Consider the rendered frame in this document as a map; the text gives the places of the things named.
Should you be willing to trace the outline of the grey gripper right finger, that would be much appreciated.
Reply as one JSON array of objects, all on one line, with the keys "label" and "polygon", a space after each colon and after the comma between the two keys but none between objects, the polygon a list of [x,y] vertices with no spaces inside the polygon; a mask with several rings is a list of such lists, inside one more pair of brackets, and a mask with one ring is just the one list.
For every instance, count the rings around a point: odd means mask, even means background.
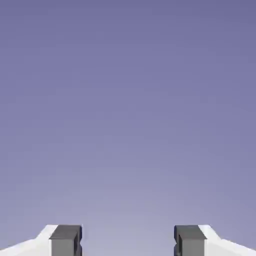
[{"label": "grey gripper right finger", "polygon": [[173,256],[256,256],[256,250],[221,238],[208,224],[175,225]]}]

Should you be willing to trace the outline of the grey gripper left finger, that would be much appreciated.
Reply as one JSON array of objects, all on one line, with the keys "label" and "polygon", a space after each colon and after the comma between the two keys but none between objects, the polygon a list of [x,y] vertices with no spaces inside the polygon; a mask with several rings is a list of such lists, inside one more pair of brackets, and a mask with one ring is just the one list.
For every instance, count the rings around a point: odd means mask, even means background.
[{"label": "grey gripper left finger", "polygon": [[48,224],[33,239],[0,250],[0,256],[83,256],[83,228]]}]

